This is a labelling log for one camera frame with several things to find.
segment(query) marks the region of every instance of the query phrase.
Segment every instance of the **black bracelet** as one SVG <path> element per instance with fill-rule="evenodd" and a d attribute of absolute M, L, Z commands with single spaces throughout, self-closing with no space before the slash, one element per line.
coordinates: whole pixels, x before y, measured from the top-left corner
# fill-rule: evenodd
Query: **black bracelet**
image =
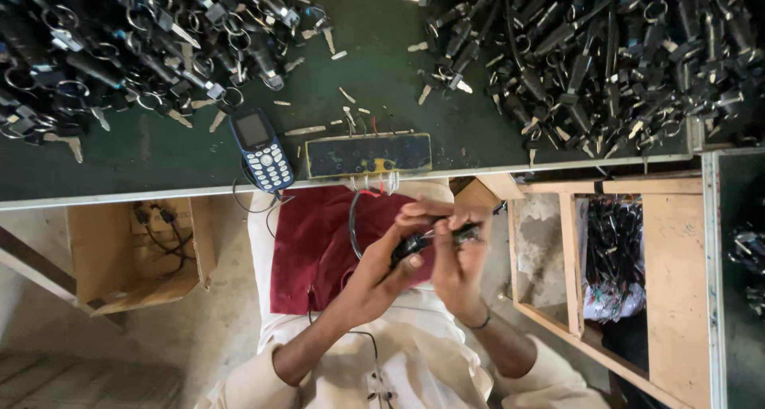
<path fill-rule="evenodd" d="M 471 327 L 471 326 L 468 326 L 465 323 L 463 323 L 463 324 L 465 324 L 465 326 L 468 327 L 469 329 L 471 329 L 473 331 L 477 331 L 477 330 L 481 330 L 481 329 L 486 328 L 486 326 L 489 325 L 489 321 L 491 321 L 491 309 L 489 309 L 487 307 L 486 308 L 486 321 L 483 321 L 483 324 L 481 324 L 480 326 L 477 326 L 477 327 Z"/>

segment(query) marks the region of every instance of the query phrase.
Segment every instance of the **man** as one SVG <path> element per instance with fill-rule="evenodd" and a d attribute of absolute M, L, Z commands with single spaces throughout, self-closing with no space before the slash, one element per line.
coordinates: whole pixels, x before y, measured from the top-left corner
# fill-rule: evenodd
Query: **man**
<path fill-rule="evenodd" d="M 489 249 L 490 211 L 454 205 L 443 184 L 410 182 L 401 187 L 399 191 L 419 192 L 421 201 L 401 208 L 395 223 L 364 251 L 346 287 L 320 314 L 270 313 L 267 283 L 273 247 L 263 248 L 265 222 L 251 215 L 263 319 L 258 355 L 218 382 L 196 409 L 487 407 L 492 377 L 464 345 L 455 319 L 472 330 L 496 366 L 494 376 L 510 393 L 502 401 L 505 409 L 607 407 L 563 358 L 536 337 L 495 318 L 483 302 L 481 271 Z M 252 209 L 262 209 L 269 200 L 255 194 Z M 409 256 L 390 271 L 391 253 L 402 238 L 431 225 L 436 216 L 449 218 L 434 225 L 432 286 L 405 291 L 422 257 Z M 480 226 L 480 239 L 454 246 L 451 232 L 466 222 Z"/>

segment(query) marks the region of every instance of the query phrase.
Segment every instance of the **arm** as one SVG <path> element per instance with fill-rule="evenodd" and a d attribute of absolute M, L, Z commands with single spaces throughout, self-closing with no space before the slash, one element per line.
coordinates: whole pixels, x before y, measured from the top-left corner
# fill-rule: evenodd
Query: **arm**
<path fill-rule="evenodd" d="M 415 254 L 402 260 L 393 271 L 390 267 L 393 249 L 415 229 L 391 226 L 364 251 L 346 287 L 310 326 L 286 345 L 269 346 L 240 365 L 196 409 L 293 407 L 298 385 L 321 356 L 350 329 L 382 316 L 422 266 L 422 257 Z"/>
<path fill-rule="evenodd" d="M 451 203 L 420 201 L 402 207 L 400 225 L 424 223 L 431 216 L 449 216 L 435 223 L 433 287 L 454 317 L 473 330 L 496 365 L 497 376 L 513 394 L 505 408 L 606 408 L 602 397 L 560 355 L 533 336 L 491 317 L 481 298 L 481 273 L 488 252 L 491 211 Z M 479 240 L 454 246 L 451 232 L 466 222 L 480 226 Z"/>

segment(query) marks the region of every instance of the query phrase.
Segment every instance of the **cardboard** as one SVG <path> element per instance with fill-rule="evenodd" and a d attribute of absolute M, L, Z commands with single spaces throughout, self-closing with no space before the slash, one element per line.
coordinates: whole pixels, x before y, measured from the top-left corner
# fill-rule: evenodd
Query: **cardboard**
<path fill-rule="evenodd" d="M 180 258 L 166 255 L 138 225 L 133 202 L 67 208 L 77 299 L 105 303 L 93 316 L 171 303 L 199 282 L 209 288 L 210 273 L 217 267 L 209 199 L 144 202 L 145 209 L 154 203 L 178 214 L 182 238 L 194 232 L 184 247 L 190 259 L 180 269 Z M 177 247 L 175 233 L 161 218 L 160 222 L 155 227 L 152 219 L 152 235 L 169 249 Z"/>

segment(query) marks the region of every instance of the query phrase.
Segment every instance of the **red cloth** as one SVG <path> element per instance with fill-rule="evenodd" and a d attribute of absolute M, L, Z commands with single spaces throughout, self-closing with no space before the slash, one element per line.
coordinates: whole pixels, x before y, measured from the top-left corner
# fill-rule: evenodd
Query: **red cloth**
<path fill-rule="evenodd" d="M 348 213 L 354 192 L 344 186 L 289 189 L 282 205 L 271 269 L 271 312 L 305 315 L 321 311 L 339 294 L 359 260 L 350 245 Z M 402 205 L 414 202 L 393 194 L 362 194 L 356 204 L 356 236 L 363 252 L 393 224 Z M 430 280 L 433 250 L 409 287 Z"/>

